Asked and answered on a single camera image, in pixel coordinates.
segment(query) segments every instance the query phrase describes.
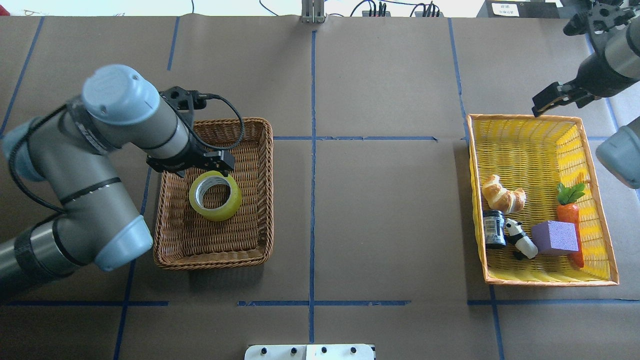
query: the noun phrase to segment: black box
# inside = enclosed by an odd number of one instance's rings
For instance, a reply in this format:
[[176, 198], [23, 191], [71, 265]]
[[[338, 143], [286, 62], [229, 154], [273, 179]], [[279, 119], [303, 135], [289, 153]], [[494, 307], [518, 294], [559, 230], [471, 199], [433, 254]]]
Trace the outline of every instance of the black box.
[[485, 0], [476, 17], [534, 17], [559, 19], [555, 3]]

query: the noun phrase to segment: panda figurine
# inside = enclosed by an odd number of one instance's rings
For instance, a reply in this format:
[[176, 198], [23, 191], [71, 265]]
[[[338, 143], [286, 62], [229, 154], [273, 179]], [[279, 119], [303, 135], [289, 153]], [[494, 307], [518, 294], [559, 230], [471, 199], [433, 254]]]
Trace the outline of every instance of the panda figurine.
[[[533, 259], [536, 255], [538, 255], [538, 248], [533, 244], [527, 233], [522, 230], [521, 222], [517, 222], [510, 218], [507, 218], [505, 221], [505, 227], [508, 235], [505, 235], [505, 239], [512, 245], [522, 252], [527, 258]], [[514, 255], [518, 259], [522, 259], [522, 255], [517, 254]]]

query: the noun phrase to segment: basket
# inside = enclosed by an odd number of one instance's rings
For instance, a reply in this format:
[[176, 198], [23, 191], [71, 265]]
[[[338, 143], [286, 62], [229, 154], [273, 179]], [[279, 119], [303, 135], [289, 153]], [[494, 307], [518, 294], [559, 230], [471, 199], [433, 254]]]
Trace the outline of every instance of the basket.
[[[191, 168], [183, 178], [162, 174], [158, 199], [154, 260], [169, 270], [259, 265], [273, 250], [273, 135], [264, 119], [244, 118], [245, 132], [231, 150], [231, 175], [242, 191], [238, 212], [210, 222], [189, 204], [189, 188], [204, 170]], [[196, 121], [195, 132], [207, 143], [231, 145], [239, 136], [237, 119]], [[212, 188], [204, 202], [223, 203], [228, 188]]]
[[[598, 181], [582, 120], [577, 117], [530, 115], [469, 115], [470, 170], [478, 254], [488, 284], [528, 286], [610, 286], [620, 283], [609, 229], [602, 210]], [[567, 256], [537, 255], [517, 260], [508, 245], [487, 251], [482, 211], [489, 209], [481, 182], [500, 176], [507, 189], [523, 188], [527, 204], [509, 214], [531, 226], [556, 219], [557, 184], [585, 183], [580, 208], [584, 268]]]

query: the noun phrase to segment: croissant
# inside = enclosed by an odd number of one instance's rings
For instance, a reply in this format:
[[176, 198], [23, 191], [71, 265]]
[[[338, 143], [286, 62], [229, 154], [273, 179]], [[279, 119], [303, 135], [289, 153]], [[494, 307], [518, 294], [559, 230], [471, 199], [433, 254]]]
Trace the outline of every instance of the croissant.
[[507, 190], [500, 184], [500, 177], [495, 174], [482, 185], [482, 194], [490, 208], [505, 214], [517, 213], [524, 208], [524, 203], [527, 201], [527, 194], [522, 188], [514, 191]]

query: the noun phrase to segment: black can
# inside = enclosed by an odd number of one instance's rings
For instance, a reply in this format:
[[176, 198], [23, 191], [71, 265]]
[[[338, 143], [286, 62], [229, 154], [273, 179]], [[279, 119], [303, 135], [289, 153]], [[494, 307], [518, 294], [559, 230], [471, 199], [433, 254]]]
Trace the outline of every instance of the black can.
[[507, 246], [504, 239], [504, 214], [499, 210], [482, 212], [484, 223], [484, 244], [487, 249], [502, 249]]

